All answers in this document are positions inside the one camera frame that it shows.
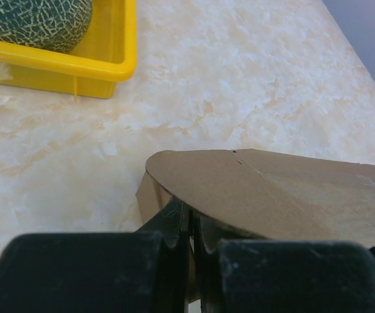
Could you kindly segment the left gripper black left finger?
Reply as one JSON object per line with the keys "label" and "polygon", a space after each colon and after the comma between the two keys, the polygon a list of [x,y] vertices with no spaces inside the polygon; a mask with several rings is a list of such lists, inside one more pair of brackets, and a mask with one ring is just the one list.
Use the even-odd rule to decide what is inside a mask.
{"label": "left gripper black left finger", "polygon": [[28,233],[0,255],[0,312],[186,312],[190,211],[135,232]]}

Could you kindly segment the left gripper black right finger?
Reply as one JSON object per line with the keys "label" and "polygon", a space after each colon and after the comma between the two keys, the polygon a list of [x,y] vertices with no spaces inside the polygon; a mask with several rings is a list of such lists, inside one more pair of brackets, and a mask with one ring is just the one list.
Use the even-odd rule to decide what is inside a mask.
{"label": "left gripper black right finger", "polygon": [[375,247],[276,241],[195,218],[203,312],[375,312]]}

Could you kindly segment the brown cardboard paper box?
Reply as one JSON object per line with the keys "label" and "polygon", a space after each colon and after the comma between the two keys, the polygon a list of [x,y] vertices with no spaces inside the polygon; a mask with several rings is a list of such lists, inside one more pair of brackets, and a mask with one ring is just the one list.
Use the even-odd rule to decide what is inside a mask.
{"label": "brown cardboard paper box", "polygon": [[343,240],[375,255],[375,165],[257,149],[161,151],[136,198],[147,222],[178,199],[244,236]]}

